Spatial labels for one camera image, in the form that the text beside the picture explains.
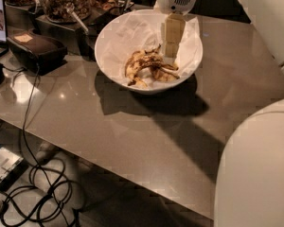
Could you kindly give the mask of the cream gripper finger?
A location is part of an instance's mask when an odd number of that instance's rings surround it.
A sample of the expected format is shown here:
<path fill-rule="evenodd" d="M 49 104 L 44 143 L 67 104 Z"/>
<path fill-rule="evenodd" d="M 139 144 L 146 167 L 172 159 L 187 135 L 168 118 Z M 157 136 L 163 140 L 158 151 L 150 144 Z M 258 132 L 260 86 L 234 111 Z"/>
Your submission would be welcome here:
<path fill-rule="evenodd" d="M 163 52 L 168 58 L 175 58 L 182 41 L 186 21 L 181 13 L 171 13 L 164 23 Z"/>

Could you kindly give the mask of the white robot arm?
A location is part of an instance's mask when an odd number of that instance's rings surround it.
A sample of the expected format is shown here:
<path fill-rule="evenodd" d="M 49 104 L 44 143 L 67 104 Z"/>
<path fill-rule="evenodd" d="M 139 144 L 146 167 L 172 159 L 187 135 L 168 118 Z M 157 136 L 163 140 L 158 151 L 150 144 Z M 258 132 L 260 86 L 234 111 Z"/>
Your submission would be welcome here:
<path fill-rule="evenodd" d="M 218 109 L 236 112 L 248 98 L 271 105 L 236 115 L 222 151 L 214 227 L 284 227 L 284 0 L 238 0 L 261 38 L 246 52 L 217 45 L 205 52 L 203 87 L 225 88 Z"/>

